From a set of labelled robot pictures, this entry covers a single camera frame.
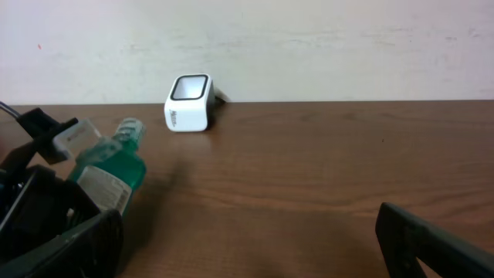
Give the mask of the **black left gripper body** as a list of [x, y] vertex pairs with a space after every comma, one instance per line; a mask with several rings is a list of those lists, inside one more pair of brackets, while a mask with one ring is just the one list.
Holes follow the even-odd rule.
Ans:
[[1, 261], [6, 263], [91, 219], [100, 210], [70, 180], [29, 163], [40, 154], [49, 164], [65, 161], [52, 142], [78, 123], [59, 123], [40, 108], [16, 118], [32, 140], [10, 151], [1, 163]]

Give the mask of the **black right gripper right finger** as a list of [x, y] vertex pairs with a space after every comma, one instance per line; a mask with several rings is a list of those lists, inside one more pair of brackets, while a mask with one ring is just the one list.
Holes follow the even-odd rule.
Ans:
[[424, 263], [441, 277], [492, 277], [493, 254], [389, 202], [375, 233], [391, 277], [425, 277]]

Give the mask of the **blue mouthwash bottle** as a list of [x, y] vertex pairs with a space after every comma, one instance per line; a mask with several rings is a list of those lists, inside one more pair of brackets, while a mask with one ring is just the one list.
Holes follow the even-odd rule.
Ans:
[[77, 183], [101, 211], [116, 209], [122, 216], [146, 175], [137, 155], [145, 126], [137, 118], [120, 122], [113, 136], [103, 136], [76, 157], [69, 180]]

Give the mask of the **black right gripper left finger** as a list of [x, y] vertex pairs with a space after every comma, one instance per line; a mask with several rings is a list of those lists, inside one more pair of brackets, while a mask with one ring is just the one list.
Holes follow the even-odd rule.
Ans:
[[9, 277], [114, 277], [123, 246], [120, 213], [111, 209], [1, 265]]

